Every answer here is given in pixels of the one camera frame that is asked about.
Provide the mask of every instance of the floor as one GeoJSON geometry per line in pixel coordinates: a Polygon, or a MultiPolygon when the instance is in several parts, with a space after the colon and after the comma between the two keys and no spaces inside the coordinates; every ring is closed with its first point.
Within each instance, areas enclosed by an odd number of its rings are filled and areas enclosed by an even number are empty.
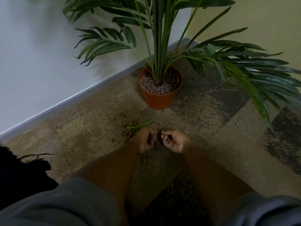
{"type": "MultiPolygon", "coordinates": [[[[44,158],[52,166],[49,176],[61,183],[89,161],[121,146],[126,139],[121,124],[155,118],[154,128],[186,133],[259,193],[301,198],[300,115],[287,108],[286,114],[270,109],[275,137],[242,89],[224,86],[216,78],[201,79],[184,59],[173,67],[182,74],[183,85],[169,109],[147,107],[137,84],[139,69],[5,144],[18,156],[55,154],[44,158]]],[[[183,158],[166,148],[146,154],[152,157],[137,163],[128,195],[132,224],[192,225],[198,220],[208,225],[183,158]]]]}

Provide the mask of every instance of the plant pot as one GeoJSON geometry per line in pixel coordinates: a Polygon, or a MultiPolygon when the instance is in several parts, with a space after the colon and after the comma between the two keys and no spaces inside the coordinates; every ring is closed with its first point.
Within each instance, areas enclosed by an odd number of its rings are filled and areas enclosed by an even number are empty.
{"type": "Polygon", "coordinates": [[[141,91],[143,93],[145,102],[152,109],[161,110],[161,109],[169,108],[171,106],[173,100],[175,99],[176,95],[178,94],[179,89],[182,85],[182,76],[180,75],[180,73],[175,68],[169,67],[168,69],[172,70],[173,73],[175,73],[176,75],[179,76],[180,86],[175,91],[168,93],[168,94],[164,94],[164,95],[151,94],[151,93],[147,92],[145,89],[143,89],[141,82],[142,82],[143,78],[145,76],[147,76],[146,68],[143,71],[141,71],[138,76],[138,83],[139,83],[141,91]]]}

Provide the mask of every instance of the gray sleeve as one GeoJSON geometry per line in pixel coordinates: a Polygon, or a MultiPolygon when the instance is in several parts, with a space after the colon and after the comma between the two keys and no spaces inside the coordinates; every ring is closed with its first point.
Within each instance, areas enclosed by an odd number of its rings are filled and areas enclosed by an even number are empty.
{"type": "Polygon", "coordinates": [[[258,193],[243,195],[219,226],[293,226],[301,225],[301,201],[289,196],[265,198],[258,193]]]}
{"type": "Polygon", "coordinates": [[[0,211],[0,225],[119,225],[117,201],[82,178],[35,194],[0,211]]]}

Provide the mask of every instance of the gray baseboard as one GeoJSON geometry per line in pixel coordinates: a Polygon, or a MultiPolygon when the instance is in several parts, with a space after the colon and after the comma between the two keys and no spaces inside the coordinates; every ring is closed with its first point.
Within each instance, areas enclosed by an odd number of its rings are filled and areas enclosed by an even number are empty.
{"type": "MultiPolygon", "coordinates": [[[[185,45],[188,44],[188,42],[191,39],[188,37],[184,37],[181,41],[181,45],[185,45]]],[[[178,41],[170,44],[168,46],[168,51],[172,51],[176,48],[178,41]]],[[[198,42],[195,42],[191,45],[191,46],[195,46],[197,45],[198,42]]],[[[100,83],[97,83],[96,85],[90,87],[89,89],[86,89],[83,92],[80,92],[79,94],[63,101],[62,103],[48,109],[47,111],[31,118],[28,121],[25,121],[24,123],[10,129],[9,131],[3,133],[0,135],[0,142],[6,142],[9,139],[15,137],[18,134],[21,134],[23,132],[28,131],[30,128],[32,128],[33,126],[41,123],[42,121],[49,119],[51,117],[53,117],[55,114],[59,113],[60,111],[69,108],[70,106],[72,106],[75,103],[80,102],[82,99],[88,97],[89,95],[95,93],[96,91],[99,91],[101,88],[103,88],[104,86],[107,86],[108,84],[111,84],[112,82],[115,82],[116,80],[130,74],[131,72],[137,70],[140,67],[143,67],[145,64],[145,60],[141,60],[139,62],[137,62],[136,64],[124,69],[123,71],[101,81],[100,83]]]]}

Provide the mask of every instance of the hand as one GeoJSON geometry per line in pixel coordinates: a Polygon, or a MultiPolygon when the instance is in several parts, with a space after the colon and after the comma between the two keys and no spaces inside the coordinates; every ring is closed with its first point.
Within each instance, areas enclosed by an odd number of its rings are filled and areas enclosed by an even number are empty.
{"type": "Polygon", "coordinates": [[[162,131],[161,138],[167,148],[179,154],[183,154],[192,144],[192,140],[179,131],[162,131]]]}
{"type": "Polygon", "coordinates": [[[147,127],[143,127],[137,132],[134,138],[136,138],[140,144],[139,154],[146,152],[154,146],[156,133],[157,131],[147,127]]]}

